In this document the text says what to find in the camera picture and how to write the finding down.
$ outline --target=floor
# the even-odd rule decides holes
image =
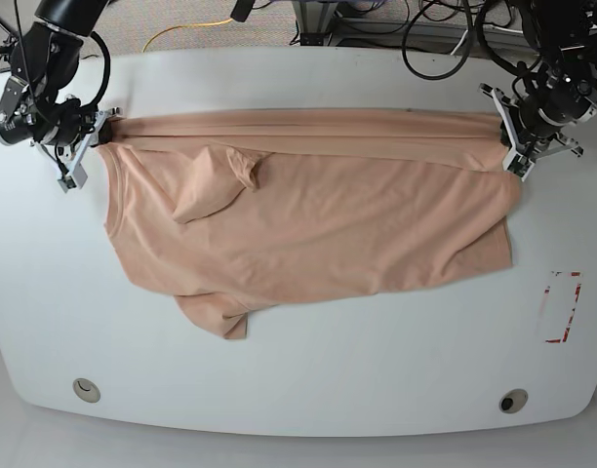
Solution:
[[[418,0],[407,0],[411,15],[418,11]],[[33,21],[33,13],[40,0],[19,0],[21,24],[27,30]],[[263,5],[267,0],[258,0]],[[96,31],[105,40],[113,55],[141,52],[146,41],[155,33],[176,24],[219,21],[229,18],[235,0],[116,0],[101,16]],[[367,9],[373,2],[354,2],[358,9]],[[386,0],[382,8],[369,13],[366,18],[384,19],[392,22],[407,16],[405,0]],[[443,18],[448,11],[431,9],[431,16]],[[0,16],[15,24],[13,2],[0,0]],[[508,15],[498,7],[492,20],[505,23]],[[449,22],[464,24],[462,14]],[[178,29],[162,35],[149,47],[149,51],[189,49],[197,47],[228,46],[286,46],[296,34],[295,15],[288,1],[276,0],[268,7],[253,11],[245,23]],[[0,29],[0,45],[6,34]],[[95,54],[93,44],[85,46],[82,57]]]

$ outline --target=yellow cable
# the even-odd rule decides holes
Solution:
[[[180,24],[178,26],[167,27],[166,29],[164,29],[163,31],[158,32],[155,36],[153,36],[151,39],[149,39],[146,42],[146,44],[144,45],[144,47],[142,48],[142,51],[146,52],[146,49],[147,49],[147,47],[149,47],[149,44],[151,44],[155,39],[157,39],[158,37],[160,37],[165,32],[173,31],[174,29],[187,29],[189,27],[220,26],[222,24],[227,24],[227,23],[232,22],[232,21],[233,21],[233,19],[229,18],[229,19],[224,19],[223,21],[217,21],[217,22],[199,22],[199,23],[194,23],[194,24]]]

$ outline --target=white table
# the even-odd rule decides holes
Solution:
[[[438,72],[454,59],[412,60]],[[99,60],[85,61],[66,92],[90,98],[100,73]],[[117,58],[103,103],[130,117],[492,110],[479,82],[506,89],[508,80],[475,59],[451,80],[427,83],[390,51],[211,49]],[[597,117],[572,135],[585,156],[542,161],[510,217],[513,269],[424,292],[276,307],[254,314],[237,342],[197,329],[170,297],[127,281],[102,227],[97,155],[86,158],[86,187],[65,195],[35,150],[0,145],[0,346],[14,385],[57,410],[269,435],[435,433],[578,414],[597,382]],[[545,340],[565,327],[575,280],[552,280],[540,315],[550,271],[583,273],[567,342]],[[99,386],[97,404],[75,396],[77,377]],[[528,404],[501,413],[500,398],[515,388],[528,391]]]

